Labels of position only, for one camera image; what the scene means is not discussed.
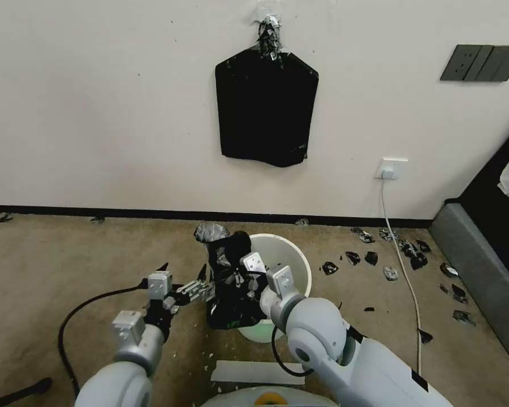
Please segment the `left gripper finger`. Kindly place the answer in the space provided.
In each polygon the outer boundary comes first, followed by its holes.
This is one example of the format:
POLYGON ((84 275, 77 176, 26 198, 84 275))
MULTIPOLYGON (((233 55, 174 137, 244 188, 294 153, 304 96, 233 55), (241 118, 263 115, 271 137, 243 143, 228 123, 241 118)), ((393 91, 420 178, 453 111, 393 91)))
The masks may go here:
POLYGON ((170 272, 167 270, 169 263, 159 267, 146 277, 142 278, 138 285, 140 289, 168 289, 170 287, 170 272))
POLYGON ((215 298, 215 284, 212 271, 204 264, 196 279, 185 284, 173 284, 171 297, 174 306, 186 306, 196 300, 209 302, 215 298))

